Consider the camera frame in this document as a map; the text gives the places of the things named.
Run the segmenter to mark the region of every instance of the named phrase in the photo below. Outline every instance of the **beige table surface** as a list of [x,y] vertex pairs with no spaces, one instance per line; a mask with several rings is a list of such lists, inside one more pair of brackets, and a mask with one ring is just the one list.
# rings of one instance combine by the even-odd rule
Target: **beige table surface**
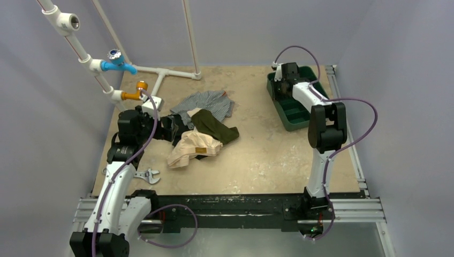
[[[190,67],[175,67],[175,70],[191,72]],[[266,75],[270,67],[264,66],[216,66],[203,67],[200,81],[165,77],[157,96],[165,104],[161,116],[170,114],[170,108],[185,97],[200,91],[225,90],[234,100],[231,118],[224,124],[236,126],[239,139],[224,146],[214,157],[202,160],[192,159],[184,168],[169,169],[167,156],[172,151],[170,142],[153,139],[145,150],[139,164],[139,171],[148,168],[161,173],[161,180],[149,185],[140,178],[134,178],[128,189],[153,189],[158,195],[168,194],[244,194],[244,193],[300,193],[308,183],[312,165],[312,148],[307,140],[307,129],[287,132],[266,90]],[[135,84],[144,80],[153,90],[157,75],[139,72],[125,73],[121,89],[135,92]],[[322,67],[321,83],[331,96],[328,78]],[[124,102],[127,108],[140,104],[137,101]],[[113,112],[106,144],[100,161],[93,195],[99,195],[104,175],[101,173],[107,162],[110,139],[118,131],[119,111]],[[343,151],[334,162],[332,192],[358,192],[358,183],[353,171],[349,151]]]

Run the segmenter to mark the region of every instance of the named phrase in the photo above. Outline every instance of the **pile of clothes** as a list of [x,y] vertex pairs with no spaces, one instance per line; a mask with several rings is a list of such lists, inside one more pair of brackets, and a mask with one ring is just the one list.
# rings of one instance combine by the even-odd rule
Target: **pile of clothes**
[[175,146],[167,158],[170,168],[189,165],[192,158],[202,159],[215,156],[222,146],[239,137],[236,127],[222,124],[225,117],[231,117],[235,102],[225,91],[195,93],[170,109]]

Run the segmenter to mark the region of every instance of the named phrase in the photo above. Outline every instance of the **cable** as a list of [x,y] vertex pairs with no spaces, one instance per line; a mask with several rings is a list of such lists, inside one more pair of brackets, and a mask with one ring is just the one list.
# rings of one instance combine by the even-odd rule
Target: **cable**
[[299,49],[302,49],[302,50],[308,52],[308,53],[312,56],[312,58],[313,58],[314,61],[315,61],[315,64],[317,65],[317,71],[318,71],[318,74],[319,74],[319,75],[317,76],[317,79],[314,80],[314,81],[312,81],[310,84],[313,85],[313,84],[319,82],[319,81],[320,81],[320,64],[319,64],[319,61],[317,60],[317,58],[315,58],[314,54],[313,54],[311,51],[309,51],[307,48],[305,48],[305,47],[302,47],[302,46],[288,46],[288,47],[284,48],[284,50],[282,50],[282,51],[277,55],[276,59],[274,60],[274,63],[277,64],[277,60],[279,59],[279,57],[281,56],[281,54],[284,53],[285,51],[287,51],[287,49],[290,49],[290,48],[299,48]]
[[100,220],[100,217],[101,217],[101,211],[102,211],[102,208],[104,207],[104,203],[105,203],[105,200],[106,200],[106,197],[109,193],[109,190],[110,190],[110,187],[112,186],[112,184],[115,182],[115,179],[117,178],[118,174],[120,174],[120,172],[127,166],[129,165],[139,154],[141,154],[145,148],[148,146],[148,144],[151,142],[153,136],[155,135],[156,133],[156,129],[157,129],[157,120],[158,120],[158,116],[157,116],[157,108],[156,108],[156,104],[155,102],[153,101],[153,98],[152,96],[146,91],[146,90],[143,90],[141,89],[140,90],[141,93],[145,94],[149,99],[150,99],[150,102],[152,103],[153,105],[153,118],[154,118],[154,123],[153,123],[153,129],[152,129],[152,132],[150,134],[150,137],[148,138],[148,140],[143,144],[143,146],[133,155],[131,156],[128,160],[126,160],[125,163],[123,163],[118,169],[117,171],[115,171],[115,173],[112,175],[111,177],[111,180],[112,180],[112,183],[109,183],[107,185],[107,187],[105,188],[105,191],[104,191],[104,194],[102,195],[101,197],[101,201],[100,201],[100,205],[98,207],[98,210],[96,211],[96,219],[95,219],[95,225],[93,227],[93,236],[92,236],[92,256],[96,256],[96,234],[97,234],[97,231],[98,231],[98,226],[99,226],[99,220]]
[[[351,142],[350,144],[342,147],[341,149],[335,151],[334,153],[332,153],[330,156],[328,156],[328,159],[325,163],[325,166],[324,166],[324,169],[323,169],[323,185],[326,185],[326,176],[327,176],[327,172],[328,172],[328,165],[330,163],[330,161],[334,158],[334,156],[336,156],[338,153],[342,152],[343,150],[346,150],[348,149],[349,147],[352,147],[354,145],[356,145],[359,141],[361,141],[362,139],[364,139],[367,135],[370,134],[370,132],[372,131],[372,129],[374,129],[375,125],[377,124],[377,120],[378,120],[378,117],[379,117],[379,114],[377,112],[377,109],[368,101],[365,101],[365,100],[362,100],[362,99],[358,99],[358,98],[352,98],[352,97],[341,97],[341,98],[336,98],[336,99],[323,99],[322,100],[323,102],[335,102],[335,101],[358,101],[358,102],[362,102],[362,103],[365,103],[367,105],[369,105],[372,110],[374,111],[374,121],[372,122],[372,125],[370,126],[370,128],[366,131],[366,133],[364,133],[362,136],[360,136],[357,140],[354,140],[353,142]],[[323,187],[323,192],[325,193],[325,197],[326,199],[328,200],[328,206],[331,208],[331,211],[332,211],[332,214],[331,214],[331,222],[329,223],[329,226],[328,228],[323,232],[323,234],[321,234],[319,237],[315,238],[315,237],[312,237],[311,239],[312,240],[319,240],[321,238],[323,238],[324,236],[326,236],[326,234],[331,230],[331,227],[332,225],[334,224],[334,217],[335,217],[335,214],[334,214],[334,207],[332,205],[332,202],[331,202],[331,199],[329,198],[329,194],[327,192],[327,189],[326,187],[324,186]]]
[[159,243],[156,243],[156,242],[153,242],[153,241],[150,241],[150,240],[144,238],[139,233],[139,231],[137,231],[139,233],[139,238],[142,239],[143,241],[149,243],[149,244],[152,244],[152,245],[155,245],[155,246],[158,246],[158,247],[162,247],[162,248],[167,248],[167,249],[179,248],[179,247],[182,247],[182,246],[185,246],[185,245],[189,244],[192,241],[192,239],[194,239],[195,235],[197,234],[198,222],[197,222],[197,216],[195,215],[195,213],[188,206],[180,205],[180,204],[177,204],[177,203],[174,204],[174,205],[167,205],[167,206],[161,207],[161,208],[153,211],[152,213],[150,213],[147,216],[153,216],[154,214],[158,213],[159,211],[164,210],[164,209],[168,209],[168,208],[171,208],[171,207],[183,207],[183,208],[187,209],[192,214],[192,216],[194,217],[194,222],[195,222],[194,232],[192,233],[191,237],[189,237],[189,239],[187,241],[185,241],[184,243],[178,244],[178,245],[161,245]]

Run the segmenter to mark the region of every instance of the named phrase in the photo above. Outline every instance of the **wrench jaw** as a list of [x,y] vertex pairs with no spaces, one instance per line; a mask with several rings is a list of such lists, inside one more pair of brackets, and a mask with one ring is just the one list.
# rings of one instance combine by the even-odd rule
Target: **wrench jaw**
[[153,175],[158,175],[158,174],[159,174],[158,170],[148,169],[147,171],[144,171],[144,172],[137,171],[134,174],[134,178],[141,178],[141,179],[145,180],[146,182],[150,183],[151,185],[154,185],[154,184],[158,183],[159,180],[161,180],[161,178],[153,178]]

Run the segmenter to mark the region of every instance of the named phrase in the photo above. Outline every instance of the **gray striped cloth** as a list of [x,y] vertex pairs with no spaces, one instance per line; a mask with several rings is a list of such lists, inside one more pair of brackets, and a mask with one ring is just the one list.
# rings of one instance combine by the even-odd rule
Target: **gray striped cloth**
[[187,127],[194,129],[194,124],[191,122],[191,117],[187,114],[188,111],[195,108],[209,110],[213,116],[222,122],[225,117],[232,117],[233,106],[235,102],[227,97],[224,90],[206,91],[203,93],[197,92],[186,97],[179,105],[170,109],[172,114],[179,114]]

